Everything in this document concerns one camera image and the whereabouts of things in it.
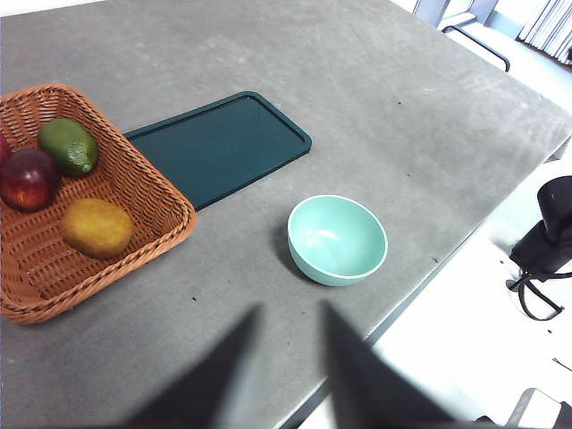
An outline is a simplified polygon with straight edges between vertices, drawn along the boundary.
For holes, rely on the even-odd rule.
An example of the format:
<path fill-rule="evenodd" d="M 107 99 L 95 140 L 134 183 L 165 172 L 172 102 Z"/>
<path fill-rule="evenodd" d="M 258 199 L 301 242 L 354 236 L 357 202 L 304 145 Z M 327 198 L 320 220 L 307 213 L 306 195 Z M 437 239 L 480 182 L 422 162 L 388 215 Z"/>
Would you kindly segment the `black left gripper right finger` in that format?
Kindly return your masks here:
<path fill-rule="evenodd" d="M 464 428 L 383 362 L 329 302 L 322 303 L 324 364 L 339 428 Z"/>

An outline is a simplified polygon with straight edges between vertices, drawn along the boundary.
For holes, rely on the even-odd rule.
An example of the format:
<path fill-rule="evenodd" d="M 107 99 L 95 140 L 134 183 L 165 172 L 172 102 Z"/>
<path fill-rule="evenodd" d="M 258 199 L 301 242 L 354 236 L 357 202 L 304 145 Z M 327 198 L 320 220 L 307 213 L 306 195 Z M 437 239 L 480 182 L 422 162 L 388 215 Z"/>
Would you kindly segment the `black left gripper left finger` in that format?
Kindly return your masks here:
<path fill-rule="evenodd" d="M 131 416 L 125 428 L 250 428 L 255 425 L 257 335 L 252 306 L 194 367 Z"/>

